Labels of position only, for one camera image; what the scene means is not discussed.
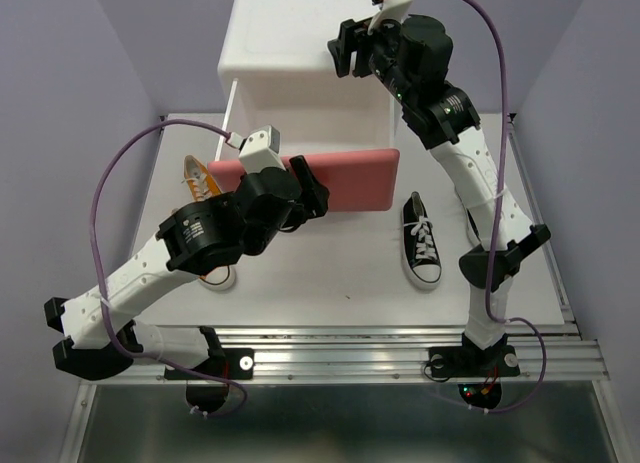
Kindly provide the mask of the black canvas sneaker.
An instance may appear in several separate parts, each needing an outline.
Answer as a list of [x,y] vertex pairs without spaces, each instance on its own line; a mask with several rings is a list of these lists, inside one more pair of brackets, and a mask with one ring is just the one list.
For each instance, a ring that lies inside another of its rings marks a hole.
[[432,222],[416,191],[402,207],[401,236],[401,262],[405,276],[420,291],[434,290],[441,281],[442,264]]
[[467,238],[470,242],[470,244],[473,247],[476,247],[478,245],[482,244],[482,240],[479,236],[479,231],[477,229],[477,226],[475,224],[475,221],[470,213],[470,211],[467,209],[467,207],[464,205],[464,202],[462,201],[462,198],[460,197],[459,193],[456,193],[457,198],[459,199],[461,206],[464,210],[465,213],[465,218],[466,218],[466,234],[467,234]]

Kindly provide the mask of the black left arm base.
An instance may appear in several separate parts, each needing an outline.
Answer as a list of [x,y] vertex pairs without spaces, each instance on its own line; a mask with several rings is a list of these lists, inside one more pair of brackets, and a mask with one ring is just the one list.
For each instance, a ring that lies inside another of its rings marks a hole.
[[213,328],[201,327],[209,355],[191,369],[207,376],[205,384],[192,384],[202,378],[180,369],[166,367],[164,378],[186,381],[185,399],[190,413],[204,419],[230,415],[240,410],[248,399],[248,392],[240,381],[253,378],[255,351],[249,347],[223,347]]

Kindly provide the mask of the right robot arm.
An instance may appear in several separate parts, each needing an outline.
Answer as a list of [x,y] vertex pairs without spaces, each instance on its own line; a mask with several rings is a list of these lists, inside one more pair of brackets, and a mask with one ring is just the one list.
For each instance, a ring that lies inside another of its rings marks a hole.
[[460,361],[466,370],[482,373],[496,361],[512,279],[550,231],[517,204],[471,100],[448,82],[453,42],[441,22],[411,15],[372,29],[367,20],[347,20],[330,47],[338,76],[373,75],[396,99],[404,122],[453,182],[477,230],[477,244],[459,260],[471,291]]

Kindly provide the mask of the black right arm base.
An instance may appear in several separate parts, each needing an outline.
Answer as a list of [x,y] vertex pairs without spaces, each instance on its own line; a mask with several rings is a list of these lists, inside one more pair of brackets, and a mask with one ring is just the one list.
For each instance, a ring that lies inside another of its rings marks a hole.
[[480,349],[466,336],[460,346],[440,346],[428,350],[423,374],[436,383],[458,379],[463,402],[472,408],[495,410],[502,398],[501,378],[515,378],[520,372],[515,348],[506,336]]

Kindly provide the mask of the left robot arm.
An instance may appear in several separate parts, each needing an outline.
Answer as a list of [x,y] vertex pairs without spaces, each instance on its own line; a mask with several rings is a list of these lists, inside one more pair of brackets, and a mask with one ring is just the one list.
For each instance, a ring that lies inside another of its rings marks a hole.
[[90,381],[151,361],[195,378],[238,375],[214,328],[159,327],[138,316],[177,288],[244,255],[262,254],[279,232],[324,216],[329,195],[306,159],[296,156],[287,169],[246,174],[236,190],[183,206],[96,287],[45,303],[48,326],[63,335],[52,349],[56,368]]

